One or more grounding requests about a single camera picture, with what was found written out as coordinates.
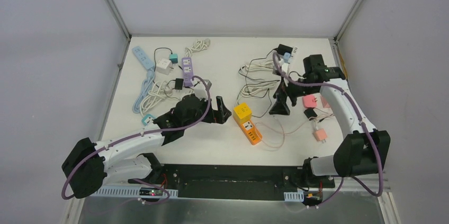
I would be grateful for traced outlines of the light blue small adapter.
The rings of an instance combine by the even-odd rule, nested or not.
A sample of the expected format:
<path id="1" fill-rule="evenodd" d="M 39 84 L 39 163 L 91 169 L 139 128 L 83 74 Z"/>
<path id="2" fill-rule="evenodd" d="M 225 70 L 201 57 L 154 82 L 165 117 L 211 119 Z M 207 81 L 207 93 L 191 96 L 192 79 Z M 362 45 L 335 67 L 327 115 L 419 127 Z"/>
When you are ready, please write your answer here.
<path id="1" fill-rule="evenodd" d="M 286 53 L 283 55 L 283 60 L 284 60 L 285 63 L 289 63 L 289 62 L 290 62 L 290 58 L 291 58 L 291 54 L 288 53 L 288 52 L 286 52 Z"/>

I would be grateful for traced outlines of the black multi-port charger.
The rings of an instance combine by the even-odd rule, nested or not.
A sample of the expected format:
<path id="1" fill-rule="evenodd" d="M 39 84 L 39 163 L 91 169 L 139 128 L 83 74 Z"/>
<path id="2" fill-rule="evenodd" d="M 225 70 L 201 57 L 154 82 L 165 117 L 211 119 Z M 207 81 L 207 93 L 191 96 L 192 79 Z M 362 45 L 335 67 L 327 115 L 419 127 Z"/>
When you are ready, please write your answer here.
<path id="1" fill-rule="evenodd" d="M 297 47 L 289 47 L 283 44 L 279 44 L 276 48 L 276 52 L 281 56 L 284 57 L 286 53 L 290 54 L 290 57 L 295 57 L 298 55 L 299 51 Z"/>

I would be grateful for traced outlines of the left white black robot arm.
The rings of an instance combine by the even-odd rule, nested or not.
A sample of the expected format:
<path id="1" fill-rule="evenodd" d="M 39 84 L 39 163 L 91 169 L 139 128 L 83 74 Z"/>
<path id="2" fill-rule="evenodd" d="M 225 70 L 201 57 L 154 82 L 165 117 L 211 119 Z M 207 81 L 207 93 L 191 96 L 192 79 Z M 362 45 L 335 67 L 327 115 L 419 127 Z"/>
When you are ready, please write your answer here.
<path id="1" fill-rule="evenodd" d="M 186 95 L 168 112 L 122 138 L 79 140 L 61 165 L 66 177 L 61 197 L 64 200 L 86 198 L 103 185 L 129 179 L 155 184 L 161 179 L 161 164 L 150 149 L 180 139 L 185 130 L 200 122 L 224 124 L 231 111 L 223 98 L 216 97 L 214 109 L 208 82 L 199 76 L 194 79 L 205 87 L 205 97 L 195 93 Z"/>

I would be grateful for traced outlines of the pink plug adapter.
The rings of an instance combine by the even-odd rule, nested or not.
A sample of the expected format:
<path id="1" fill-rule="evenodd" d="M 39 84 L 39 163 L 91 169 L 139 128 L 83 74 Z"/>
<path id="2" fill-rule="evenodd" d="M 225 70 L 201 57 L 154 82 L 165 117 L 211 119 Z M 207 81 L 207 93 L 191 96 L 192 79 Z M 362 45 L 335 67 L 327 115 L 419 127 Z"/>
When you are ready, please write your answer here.
<path id="1" fill-rule="evenodd" d="M 314 109 L 317 107 L 317 98 L 312 94 L 303 96 L 302 104 L 306 109 Z"/>

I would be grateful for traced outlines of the orange power strip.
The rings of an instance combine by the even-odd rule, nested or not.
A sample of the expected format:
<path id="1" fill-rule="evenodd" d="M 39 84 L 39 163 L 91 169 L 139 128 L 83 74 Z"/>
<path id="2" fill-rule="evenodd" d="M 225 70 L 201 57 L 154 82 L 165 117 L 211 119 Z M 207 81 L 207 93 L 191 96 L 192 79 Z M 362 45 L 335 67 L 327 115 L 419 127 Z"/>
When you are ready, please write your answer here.
<path id="1" fill-rule="evenodd" d="M 261 133 L 258 131 L 251 120 L 242 123 L 240 127 L 251 145 L 255 146 L 262 141 L 263 137 Z"/>

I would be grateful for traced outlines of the yellow cube socket adapter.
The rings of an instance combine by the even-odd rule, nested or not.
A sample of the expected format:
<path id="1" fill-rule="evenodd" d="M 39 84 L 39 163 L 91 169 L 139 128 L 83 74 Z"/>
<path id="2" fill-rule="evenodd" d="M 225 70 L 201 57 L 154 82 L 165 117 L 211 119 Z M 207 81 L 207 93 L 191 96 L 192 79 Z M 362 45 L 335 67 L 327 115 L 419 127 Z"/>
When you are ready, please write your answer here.
<path id="1" fill-rule="evenodd" d="M 252 118 L 252 111 L 246 103 L 241 103 L 234 107 L 232 116 L 237 124 L 243 124 Z"/>

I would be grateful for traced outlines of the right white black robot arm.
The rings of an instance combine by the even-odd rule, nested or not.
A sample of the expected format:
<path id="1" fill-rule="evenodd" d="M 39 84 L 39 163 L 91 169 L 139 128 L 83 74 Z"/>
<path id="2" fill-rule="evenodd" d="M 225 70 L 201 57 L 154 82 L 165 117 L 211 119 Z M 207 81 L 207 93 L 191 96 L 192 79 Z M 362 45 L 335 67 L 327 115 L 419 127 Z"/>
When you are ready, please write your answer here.
<path id="1" fill-rule="evenodd" d="M 293 80 L 281 69 L 283 56 L 277 50 L 272 51 L 272 60 L 281 77 L 281 93 L 275 94 L 277 103 L 285 104 L 284 99 L 288 97 L 292 105 L 296 105 L 298 97 L 320 93 L 329 103 L 343 136 L 332 155 L 304 160 L 301 182 L 313 187 L 321 178 L 340 177 L 343 182 L 350 177 L 372 196 L 380 197 L 391 138 L 387 131 L 377 129 L 361 111 L 343 71 L 339 67 L 326 66 L 322 55 L 310 55 L 303 60 L 303 76 Z"/>

